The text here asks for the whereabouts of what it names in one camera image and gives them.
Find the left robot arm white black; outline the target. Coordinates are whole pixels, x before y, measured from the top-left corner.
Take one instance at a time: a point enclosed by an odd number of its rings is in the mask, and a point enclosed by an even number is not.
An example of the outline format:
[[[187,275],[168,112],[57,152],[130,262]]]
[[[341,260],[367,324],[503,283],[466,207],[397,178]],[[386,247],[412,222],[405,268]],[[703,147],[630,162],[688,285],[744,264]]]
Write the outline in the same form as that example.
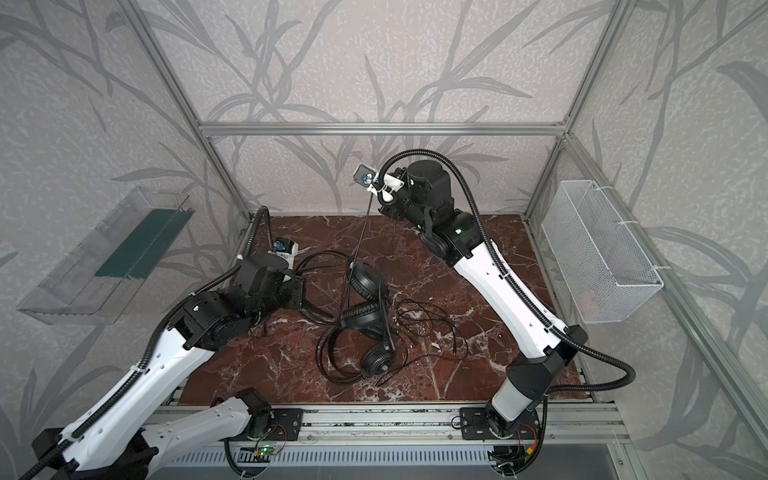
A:
[[[56,479],[146,479],[212,442],[271,431],[271,406],[253,389],[181,420],[147,423],[182,380],[231,340],[301,304],[304,281],[293,269],[297,244],[269,236],[266,251],[253,249],[258,228],[269,225],[268,209],[259,208],[236,263],[172,307],[140,360],[84,415],[35,438],[37,462],[24,478],[51,468]]]

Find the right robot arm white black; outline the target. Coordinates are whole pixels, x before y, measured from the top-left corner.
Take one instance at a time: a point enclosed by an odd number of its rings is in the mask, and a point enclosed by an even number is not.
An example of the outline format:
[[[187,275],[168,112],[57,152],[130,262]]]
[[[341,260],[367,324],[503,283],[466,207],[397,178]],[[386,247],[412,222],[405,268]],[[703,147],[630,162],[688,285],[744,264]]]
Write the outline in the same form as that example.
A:
[[[519,354],[485,407],[495,436],[510,436],[523,415],[554,392],[610,391],[635,380],[631,365],[587,346],[586,331],[568,326],[519,278],[492,239],[467,180],[445,155],[429,149],[398,152],[371,174],[366,188],[377,195],[380,213],[409,221],[427,249],[482,295],[516,340]],[[623,374],[603,383],[557,384],[577,354]]]

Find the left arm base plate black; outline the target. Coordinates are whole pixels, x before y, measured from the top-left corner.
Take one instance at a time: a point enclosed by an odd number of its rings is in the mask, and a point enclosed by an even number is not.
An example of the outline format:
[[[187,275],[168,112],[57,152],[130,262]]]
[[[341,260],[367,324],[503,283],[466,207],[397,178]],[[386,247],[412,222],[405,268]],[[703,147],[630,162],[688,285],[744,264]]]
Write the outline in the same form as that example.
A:
[[[257,416],[250,429],[249,438],[265,441],[296,441],[302,425],[304,410],[301,408],[277,408]]]

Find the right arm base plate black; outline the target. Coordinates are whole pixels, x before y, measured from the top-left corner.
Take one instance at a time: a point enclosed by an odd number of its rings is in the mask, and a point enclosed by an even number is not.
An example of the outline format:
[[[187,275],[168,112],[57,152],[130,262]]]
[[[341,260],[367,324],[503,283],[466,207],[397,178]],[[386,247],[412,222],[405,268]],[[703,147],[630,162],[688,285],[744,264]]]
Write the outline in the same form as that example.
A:
[[[493,434],[484,407],[463,407],[451,425],[460,431],[463,440],[493,440]]]

